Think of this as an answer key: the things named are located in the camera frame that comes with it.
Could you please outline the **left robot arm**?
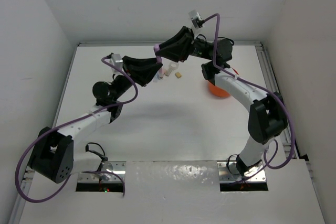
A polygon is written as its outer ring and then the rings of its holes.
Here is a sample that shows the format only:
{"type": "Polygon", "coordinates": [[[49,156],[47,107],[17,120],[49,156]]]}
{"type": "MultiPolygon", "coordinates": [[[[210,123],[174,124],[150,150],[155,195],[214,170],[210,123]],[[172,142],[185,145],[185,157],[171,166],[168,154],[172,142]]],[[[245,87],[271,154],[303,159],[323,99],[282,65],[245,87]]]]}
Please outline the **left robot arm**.
{"type": "Polygon", "coordinates": [[[96,103],[92,109],[63,126],[41,130],[30,155],[28,166],[56,184],[65,181],[71,174],[100,170],[107,157],[88,149],[75,153],[76,145],[116,120],[123,107],[118,99],[131,87],[145,87],[163,66],[158,58],[136,59],[114,54],[102,61],[114,70],[113,80],[93,85],[96,103]]]}

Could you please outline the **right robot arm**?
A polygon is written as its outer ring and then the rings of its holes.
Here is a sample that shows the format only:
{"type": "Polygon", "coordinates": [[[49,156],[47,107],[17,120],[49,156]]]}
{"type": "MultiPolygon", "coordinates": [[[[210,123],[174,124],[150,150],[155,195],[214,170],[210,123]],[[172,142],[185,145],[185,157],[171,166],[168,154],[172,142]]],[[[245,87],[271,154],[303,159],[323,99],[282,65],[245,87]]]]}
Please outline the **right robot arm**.
{"type": "Polygon", "coordinates": [[[203,35],[195,36],[190,28],[182,27],[171,39],[154,46],[156,56],[173,62],[183,62],[188,56],[207,59],[201,65],[204,79],[212,86],[224,90],[248,111],[249,139],[237,155],[235,165],[227,169],[235,176],[243,176],[259,164],[271,139],[280,135],[288,122],[279,102],[279,93],[270,93],[247,84],[238,78],[228,61],[232,59],[234,41],[220,37],[217,42],[208,42],[203,35]]]}

